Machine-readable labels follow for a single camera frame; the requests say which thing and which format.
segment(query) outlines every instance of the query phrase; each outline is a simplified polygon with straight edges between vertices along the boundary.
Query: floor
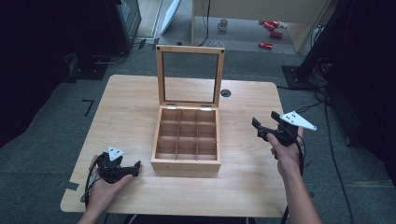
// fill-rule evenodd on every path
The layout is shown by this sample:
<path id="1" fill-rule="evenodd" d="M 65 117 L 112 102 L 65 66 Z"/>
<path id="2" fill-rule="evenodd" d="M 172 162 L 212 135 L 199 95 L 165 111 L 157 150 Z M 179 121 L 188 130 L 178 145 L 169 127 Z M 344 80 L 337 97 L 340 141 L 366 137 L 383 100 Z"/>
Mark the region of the floor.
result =
<path id="1" fill-rule="evenodd" d="M 149 43 L 153 38 L 160 38 L 160 44 L 176 45 L 177 42 L 180 42 L 183 45 L 191 45 L 191 1 L 181 1 L 175 17 L 163 35 L 161 35 L 163 19 L 165 17 L 166 10 L 170 7 L 171 3 L 172 0 L 163 0 L 162 11 L 158 15 L 159 22 L 156 24 L 156 32 L 153 33 L 152 38 L 138 35 L 137 40 L 146 38 Z M 146 4 L 147 3 L 141 7 L 142 14 L 153 16 L 155 14 L 153 12 L 156 10 L 156 7 L 146 7 Z M 203 43 L 206 35 L 206 24 L 208 23 L 208 39 L 204 43 L 204 46 L 281 54 L 297 53 L 291 44 L 286 28 L 276 28 L 276 31 L 283 33 L 283 37 L 281 39 L 277 39 L 270 38 L 270 31 L 260 25 L 259 21 L 228 19 L 227 30 L 222 32 L 218 29 L 218 24 L 221 20 L 220 18 L 209 18 L 208 22 L 206 18 L 196 17 L 194 19 L 195 38 L 193 45 L 195 46 Z M 273 44 L 273 48 L 271 50 L 259 48 L 258 46 L 261 41 Z M 306 55 L 310 49 L 310 41 L 308 40 L 299 54 Z"/>
<path id="2" fill-rule="evenodd" d="M 163 0 L 138 0 L 142 21 L 136 36 L 152 38 L 155 36 L 160 14 L 163 9 Z"/>

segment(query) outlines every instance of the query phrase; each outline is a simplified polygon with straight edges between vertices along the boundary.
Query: hand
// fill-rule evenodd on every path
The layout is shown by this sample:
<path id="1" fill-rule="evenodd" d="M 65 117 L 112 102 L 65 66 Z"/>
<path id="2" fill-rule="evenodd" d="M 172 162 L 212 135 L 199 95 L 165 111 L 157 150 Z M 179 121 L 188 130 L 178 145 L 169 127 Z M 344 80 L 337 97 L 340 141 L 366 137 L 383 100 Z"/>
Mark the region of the hand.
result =
<path id="1" fill-rule="evenodd" d="M 298 129 L 298 135 L 303 138 L 303 128 Z M 267 134 L 268 141 L 272 145 L 271 152 L 273 155 L 277 155 L 277 170 L 280 175 L 285 179 L 290 175 L 300 175 L 300 161 L 299 161 L 299 150 L 296 144 L 291 144 L 288 147 L 282 146 L 279 141 L 271 133 Z"/>
<path id="2" fill-rule="evenodd" d="M 96 161 L 97 157 L 97 155 L 93 157 L 91 166 L 94 161 Z M 100 178 L 99 174 L 96 172 L 96 167 L 93 168 L 92 173 L 96 174 L 96 181 L 91 188 L 87 210 L 79 223 L 96 223 L 99 217 L 114 201 L 117 193 L 132 180 L 132 175 L 126 175 L 117 183 L 109 184 L 104 179 Z"/>

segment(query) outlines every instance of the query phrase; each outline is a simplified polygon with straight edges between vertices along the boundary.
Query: red object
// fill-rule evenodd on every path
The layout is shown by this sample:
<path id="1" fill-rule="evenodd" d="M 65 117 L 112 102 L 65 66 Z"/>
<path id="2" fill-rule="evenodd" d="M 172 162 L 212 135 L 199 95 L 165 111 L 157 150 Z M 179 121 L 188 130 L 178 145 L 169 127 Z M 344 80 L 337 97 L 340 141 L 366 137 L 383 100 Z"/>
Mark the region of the red object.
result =
<path id="1" fill-rule="evenodd" d="M 270 21 L 265 21 L 262 25 L 270 31 L 275 30 L 275 26 Z"/>
<path id="2" fill-rule="evenodd" d="M 283 33 L 273 31 L 273 32 L 271 32 L 270 37 L 274 37 L 274 38 L 279 38 L 280 39 L 280 38 L 283 37 Z"/>
<path id="3" fill-rule="evenodd" d="M 259 48 L 262 48 L 262 49 L 272 49 L 272 44 L 270 44 L 270 43 L 265 43 L 265 42 L 260 42 L 260 44 L 259 44 Z"/>
<path id="4" fill-rule="evenodd" d="M 275 26 L 275 28 L 279 27 L 279 21 L 270 21 L 270 22 Z"/>

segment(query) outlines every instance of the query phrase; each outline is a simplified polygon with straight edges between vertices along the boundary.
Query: wooden box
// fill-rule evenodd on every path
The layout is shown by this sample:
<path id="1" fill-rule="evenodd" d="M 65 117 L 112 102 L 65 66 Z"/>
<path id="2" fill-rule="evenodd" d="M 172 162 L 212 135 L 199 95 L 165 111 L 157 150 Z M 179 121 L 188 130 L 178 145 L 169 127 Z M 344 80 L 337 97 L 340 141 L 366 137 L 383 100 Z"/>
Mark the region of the wooden box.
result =
<path id="1" fill-rule="evenodd" d="M 152 167 L 217 172 L 221 164 L 219 92 L 224 49 L 158 45 L 156 50 L 160 110 Z M 177 82 L 180 79 L 174 78 L 180 73 L 213 78 L 183 78 L 196 84 L 194 90 L 185 90 Z"/>

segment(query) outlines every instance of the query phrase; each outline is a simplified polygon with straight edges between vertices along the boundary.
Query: gray carpet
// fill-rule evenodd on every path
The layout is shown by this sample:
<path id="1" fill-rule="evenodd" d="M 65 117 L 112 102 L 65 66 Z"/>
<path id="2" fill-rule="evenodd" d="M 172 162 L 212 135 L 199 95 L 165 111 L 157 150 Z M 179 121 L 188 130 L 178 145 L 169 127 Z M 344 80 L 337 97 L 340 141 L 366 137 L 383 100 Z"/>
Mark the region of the gray carpet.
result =
<path id="1" fill-rule="evenodd" d="M 286 87 L 281 65 L 300 65 L 304 56 L 227 50 L 223 79 L 274 82 Z M 121 62 L 111 64 L 103 80 L 61 83 L 36 115 L 29 129 L 1 148 L 0 223 L 76 223 L 81 214 L 61 211 L 64 190 L 90 128 L 108 78 L 114 74 L 156 76 L 155 51 L 134 47 Z M 193 72 L 185 77 L 199 77 Z M 285 112 L 317 102 L 312 91 L 278 89 Z M 90 105 L 83 99 L 94 100 Z M 365 148 L 345 145 L 344 131 L 331 106 L 315 106 L 302 114 L 317 125 L 306 131 L 304 180 L 324 223 L 351 223 L 347 203 L 332 162 L 332 147 L 344 180 L 355 223 L 396 220 L 396 190 L 383 163 Z M 121 223 L 125 215 L 110 215 L 107 223 Z M 258 223 L 280 223 L 280 218 L 256 218 Z"/>

